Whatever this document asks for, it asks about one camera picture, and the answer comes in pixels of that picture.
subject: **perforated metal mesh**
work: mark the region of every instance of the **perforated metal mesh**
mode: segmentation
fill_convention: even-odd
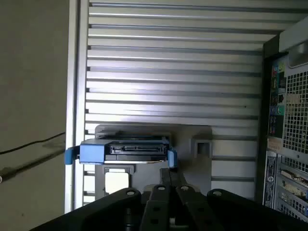
[[[284,192],[279,192],[279,197],[284,200],[286,203],[288,203],[290,206],[295,208],[298,212],[305,214],[305,206],[300,203],[300,201],[295,200],[294,198],[291,198],[288,196],[288,194]]]
[[[288,157],[282,157],[282,162],[285,165],[288,165],[292,168],[295,168],[297,170],[301,170],[303,172],[308,173],[308,164],[293,160],[293,159],[288,158]]]
[[[289,216],[292,216],[292,217],[294,217],[294,218],[296,218],[296,219],[301,220],[301,219],[299,218],[298,215],[296,215],[294,212],[292,212],[290,209],[288,209],[287,207],[285,207],[285,206],[282,205],[282,204],[281,204],[281,206],[280,206],[280,210],[281,210],[284,214],[286,214],[286,215],[289,215]]]
[[[287,77],[283,147],[308,154],[307,72]]]

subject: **metal rack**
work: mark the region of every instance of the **metal rack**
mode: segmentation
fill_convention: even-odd
[[[70,0],[66,147],[105,123],[210,126],[212,187],[254,198],[262,44],[304,18],[303,8]],[[78,161],[65,167],[65,212],[95,199],[94,172]]]

